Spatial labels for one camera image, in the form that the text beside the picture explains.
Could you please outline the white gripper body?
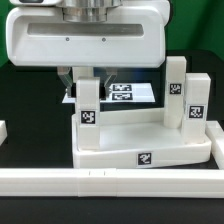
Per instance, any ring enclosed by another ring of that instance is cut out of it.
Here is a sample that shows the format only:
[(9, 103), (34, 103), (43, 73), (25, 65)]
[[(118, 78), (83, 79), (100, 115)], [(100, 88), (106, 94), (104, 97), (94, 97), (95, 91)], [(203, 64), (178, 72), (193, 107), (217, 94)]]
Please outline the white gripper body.
[(169, 0), (9, 0), (17, 66), (147, 67), (165, 60)]

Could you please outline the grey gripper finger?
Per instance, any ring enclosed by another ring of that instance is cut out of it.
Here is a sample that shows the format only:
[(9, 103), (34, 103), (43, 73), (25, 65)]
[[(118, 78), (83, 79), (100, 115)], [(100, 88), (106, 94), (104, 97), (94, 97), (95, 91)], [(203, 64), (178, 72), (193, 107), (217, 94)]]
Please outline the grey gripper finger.
[(107, 79), (104, 83), (101, 83), (99, 87), (99, 97), (101, 99), (105, 99), (109, 95), (109, 87), (116, 79), (117, 74), (116, 68), (106, 68)]
[(57, 74), (66, 87), (67, 95), (69, 97), (76, 97), (76, 84), (70, 77), (70, 70), (70, 67), (58, 67)]

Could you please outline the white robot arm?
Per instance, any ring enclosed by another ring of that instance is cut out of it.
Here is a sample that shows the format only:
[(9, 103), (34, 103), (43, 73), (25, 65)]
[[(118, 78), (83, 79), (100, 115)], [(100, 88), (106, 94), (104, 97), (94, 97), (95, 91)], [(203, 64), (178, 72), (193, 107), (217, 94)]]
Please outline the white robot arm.
[(10, 0), (6, 51), (17, 66), (157, 68), (169, 0)]

